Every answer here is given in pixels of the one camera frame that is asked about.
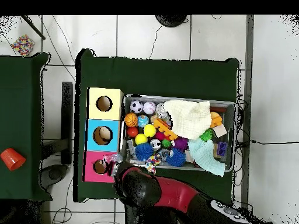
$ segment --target white cloth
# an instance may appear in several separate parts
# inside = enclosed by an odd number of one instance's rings
[[[164,109],[171,116],[171,130],[180,137],[195,140],[212,123],[209,101],[170,100],[164,103]]]

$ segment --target towel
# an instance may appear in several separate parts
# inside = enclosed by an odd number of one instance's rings
[[[164,109],[171,115],[171,130],[180,137],[197,139],[212,123],[209,101],[170,100]]]
[[[189,140],[188,146],[191,157],[200,167],[212,174],[223,177],[225,164],[214,159],[214,145],[212,140],[208,140],[207,142],[204,142],[200,138]]]

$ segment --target red cup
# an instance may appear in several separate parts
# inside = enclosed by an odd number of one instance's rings
[[[17,151],[12,148],[5,149],[1,153],[0,157],[10,171],[18,169],[26,161],[26,159],[22,155],[17,153]]]

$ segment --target round hole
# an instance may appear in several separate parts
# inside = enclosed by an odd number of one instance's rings
[[[106,165],[105,165],[105,163],[103,162],[103,160],[97,160],[97,161],[93,164],[93,170],[94,170],[96,173],[99,173],[99,174],[103,174],[103,173],[105,173]]]
[[[108,145],[112,138],[112,130],[107,126],[99,126],[93,131],[93,140],[98,145]]]
[[[96,107],[100,111],[110,111],[112,108],[112,100],[108,96],[101,96],[96,101]]]

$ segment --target green table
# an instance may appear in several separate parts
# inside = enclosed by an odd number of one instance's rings
[[[97,58],[83,49],[76,58],[74,199],[117,198],[111,184],[82,181],[87,87],[121,89],[124,94],[235,102],[237,59],[167,61]],[[158,176],[185,181],[209,196],[231,203],[232,171],[224,177],[206,171],[157,170]]]

